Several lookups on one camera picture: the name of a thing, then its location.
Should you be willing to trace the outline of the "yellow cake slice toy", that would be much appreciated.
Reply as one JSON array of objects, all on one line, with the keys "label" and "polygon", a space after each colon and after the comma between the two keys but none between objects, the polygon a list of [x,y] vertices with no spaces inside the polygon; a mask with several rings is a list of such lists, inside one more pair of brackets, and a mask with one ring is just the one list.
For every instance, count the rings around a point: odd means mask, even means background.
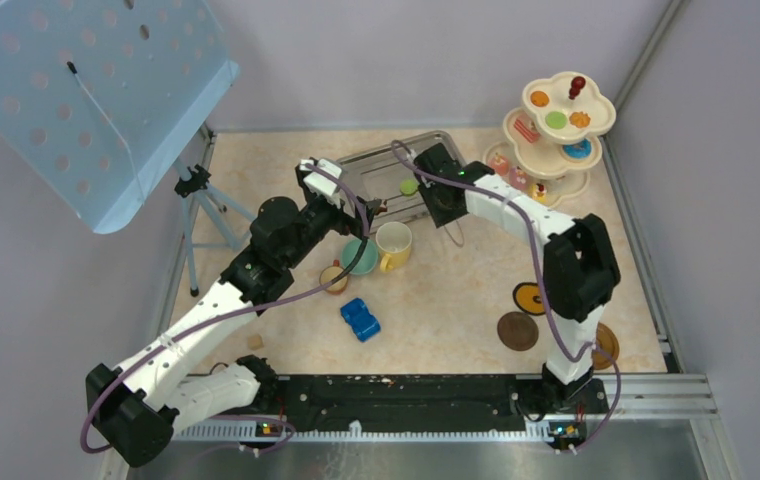
[{"label": "yellow cake slice toy", "polygon": [[530,190],[530,196],[533,200],[540,204],[546,205],[548,203],[548,189],[544,183],[535,183]]}]

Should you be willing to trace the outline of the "black-tipped metal tongs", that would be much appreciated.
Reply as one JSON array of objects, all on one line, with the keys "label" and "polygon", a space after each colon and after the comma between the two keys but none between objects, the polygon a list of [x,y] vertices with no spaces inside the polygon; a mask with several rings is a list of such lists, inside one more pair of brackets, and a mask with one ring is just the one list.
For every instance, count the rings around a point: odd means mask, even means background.
[{"label": "black-tipped metal tongs", "polygon": [[443,229],[457,248],[463,248],[465,246],[464,232],[458,220],[454,220],[452,223],[445,225]]}]

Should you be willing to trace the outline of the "green macaron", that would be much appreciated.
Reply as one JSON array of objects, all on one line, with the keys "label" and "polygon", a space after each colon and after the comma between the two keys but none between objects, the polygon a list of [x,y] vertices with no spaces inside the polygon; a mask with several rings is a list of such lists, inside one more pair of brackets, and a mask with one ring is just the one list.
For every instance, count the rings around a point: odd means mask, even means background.
[{"label": "green macaron", "polygon": [[400,182],[400,194],[405,197],[414,196],[418,192],[419,183],[415,179],[406,179]]},{"label": "green macaron", "polygon": [[560,130],[568,124],[568,117],[561,111],[551,111],[545,116],[545,123],[550,129]]}]

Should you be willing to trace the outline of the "black yellow smiley coaster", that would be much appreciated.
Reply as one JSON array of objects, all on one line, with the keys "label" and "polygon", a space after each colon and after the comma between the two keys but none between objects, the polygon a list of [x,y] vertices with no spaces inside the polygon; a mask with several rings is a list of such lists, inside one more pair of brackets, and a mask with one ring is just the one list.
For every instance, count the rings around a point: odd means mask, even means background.
[{"label": "black yellow smiley coaster", "polygon": [[513,290],[513,301],[527,315],[541,316],[545,314],[545,306],[537,283],[519,283]]}]

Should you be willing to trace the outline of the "blue frosted donut toy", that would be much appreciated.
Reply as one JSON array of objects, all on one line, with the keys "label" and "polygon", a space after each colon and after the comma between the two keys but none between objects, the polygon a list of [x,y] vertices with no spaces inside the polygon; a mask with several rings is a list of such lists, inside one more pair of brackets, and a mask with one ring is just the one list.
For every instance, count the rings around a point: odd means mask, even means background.
[{"label": "blue frosted donut toy", "polygon": [[564,155],[572,161],[581,161],[588,158],[592,153],[592,144],[588,139],[583,139],[578,143],[563,145]]}]

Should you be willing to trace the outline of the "pink dome cupcake toy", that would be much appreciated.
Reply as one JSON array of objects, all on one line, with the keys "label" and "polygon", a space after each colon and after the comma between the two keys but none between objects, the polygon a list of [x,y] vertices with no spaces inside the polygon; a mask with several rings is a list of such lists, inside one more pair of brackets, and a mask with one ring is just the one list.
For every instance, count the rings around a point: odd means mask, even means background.
[{"label": "pink dome cupcake toy", "polygon": [[506,156],[499,152],[495,152],[488,159],[488,166],[494,170],[499,176],[506,176],[511,168],[511,162]]}]

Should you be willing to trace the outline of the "stainless steel tray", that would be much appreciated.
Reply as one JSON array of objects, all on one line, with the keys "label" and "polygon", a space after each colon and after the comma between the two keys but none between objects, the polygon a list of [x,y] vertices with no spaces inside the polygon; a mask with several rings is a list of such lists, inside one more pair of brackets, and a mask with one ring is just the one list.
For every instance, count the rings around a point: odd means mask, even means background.
[{"label": "stainless steel tray", "polygon": [[385,212],[376,214],[371,224],[374,234],[388,222],[409,223],[430,218],[427,206],[418,192],[406,196],[400,192],[404,180],[414,180],[414,174],[401,165],[388,143],[337,160],[342,167],[340,179],[365,200],[386,201]]}]

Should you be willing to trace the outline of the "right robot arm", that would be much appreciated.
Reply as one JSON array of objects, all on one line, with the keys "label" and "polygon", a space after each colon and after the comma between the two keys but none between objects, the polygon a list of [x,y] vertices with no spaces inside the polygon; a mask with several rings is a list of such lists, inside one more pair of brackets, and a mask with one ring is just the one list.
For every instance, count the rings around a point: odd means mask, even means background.
[{"label": "right robot arm", "polygon": [[592,349],[621,274],[605,222],[552,210],[481,162],[460,164],[442,145],[397,157],[410,169],[436,227],[474,215],[525,241],[555,345],[543,366],[542,397],[568,412],[591,380]]}]

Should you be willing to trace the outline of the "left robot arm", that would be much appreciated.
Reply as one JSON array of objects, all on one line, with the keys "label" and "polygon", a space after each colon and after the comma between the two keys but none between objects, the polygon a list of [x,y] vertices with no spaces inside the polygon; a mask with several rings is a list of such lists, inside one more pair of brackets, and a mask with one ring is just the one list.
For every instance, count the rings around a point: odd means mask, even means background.
[{"label": "left robot arm", "polygon": [[87,413],[79,432],[87,454],[113,450],[131,467],[155,459],[179,431],[231,408],[264,413],[276,386],[261,359],[188,381],[190,370],[228,336],[269,309],[321,292],[286,296],[293,269],[334,231],[367,242],[384,201],[355,197],[349,215],[341,200],[310,194],[303,208],[288,197],[263,203],[249,245],[209,291],[162,336],[114,367],[96,365],[85,378]]}]

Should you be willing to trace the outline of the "pink swirl roll cake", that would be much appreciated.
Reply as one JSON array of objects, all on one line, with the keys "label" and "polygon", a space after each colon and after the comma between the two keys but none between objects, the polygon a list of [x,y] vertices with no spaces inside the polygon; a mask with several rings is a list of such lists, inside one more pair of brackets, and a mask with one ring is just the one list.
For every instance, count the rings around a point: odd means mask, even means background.
[{"label": "pink swirl roll cake", "polygon": [[512,167],[507,174],[508,183],[515,189],[526,192],[529,190],[530,177],[520,167]]}]

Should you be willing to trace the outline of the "pink strawberry cake slice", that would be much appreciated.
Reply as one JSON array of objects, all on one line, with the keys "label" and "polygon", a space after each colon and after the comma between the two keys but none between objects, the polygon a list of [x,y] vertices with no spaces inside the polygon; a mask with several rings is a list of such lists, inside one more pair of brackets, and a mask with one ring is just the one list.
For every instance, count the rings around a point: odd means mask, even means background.
[{"label": "pink strawberry cake slice", "polygon": [[538,132],[535,122],[525,113],[520,113],[513,122],[513,128],[518,134],[529,143],[537,142],[541,135]]}]

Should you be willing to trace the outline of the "orange swirl cookie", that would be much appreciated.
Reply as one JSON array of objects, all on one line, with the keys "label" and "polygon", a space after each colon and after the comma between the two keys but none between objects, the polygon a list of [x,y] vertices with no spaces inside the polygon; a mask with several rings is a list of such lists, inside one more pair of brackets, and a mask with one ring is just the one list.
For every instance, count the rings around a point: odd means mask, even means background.
[{"label": "orange swirl cookie", "polygon": [[550,97],[541,90],[533,91],[530,94],[530,102],[536,107],[546,107],[550,103]]}]

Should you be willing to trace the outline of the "dark brown round coaster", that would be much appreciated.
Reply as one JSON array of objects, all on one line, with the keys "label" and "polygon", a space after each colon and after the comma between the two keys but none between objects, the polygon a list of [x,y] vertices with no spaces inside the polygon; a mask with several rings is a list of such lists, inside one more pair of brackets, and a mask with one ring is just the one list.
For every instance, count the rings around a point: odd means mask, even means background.
[{"label": "dark brown round coaster", "polygon": [[539,328],[528,314],[508,312],[498,320],[497,334],[507,348],[523,352],[536,345],[539,339]]}]

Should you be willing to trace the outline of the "small brown teacup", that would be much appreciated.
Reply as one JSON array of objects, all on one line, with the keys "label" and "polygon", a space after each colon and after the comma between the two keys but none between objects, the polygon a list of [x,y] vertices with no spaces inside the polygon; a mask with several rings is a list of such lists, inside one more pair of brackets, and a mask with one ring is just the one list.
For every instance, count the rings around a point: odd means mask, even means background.
[{"label": "small brown teacup", "polygon": [[334,260],[333,263],[326,267],[319,275],[319,283],[321,285],[327,284],[328,287],[325,292],[330,295],[340,295],[343,293],[348,285],[349,275],[344,273],[344,267],[339,260]]}]

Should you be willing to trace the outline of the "orange flower cookie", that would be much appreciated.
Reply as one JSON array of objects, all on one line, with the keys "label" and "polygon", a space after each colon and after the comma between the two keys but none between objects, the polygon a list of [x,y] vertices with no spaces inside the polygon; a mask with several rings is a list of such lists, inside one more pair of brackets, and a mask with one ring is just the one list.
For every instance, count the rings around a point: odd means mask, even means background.
[{"label": "orange flower cookie", "polygon": [[575,111],[569,116],[569,123],[578,129],[584,129],[591,124],[591,117],[587,112]]}]

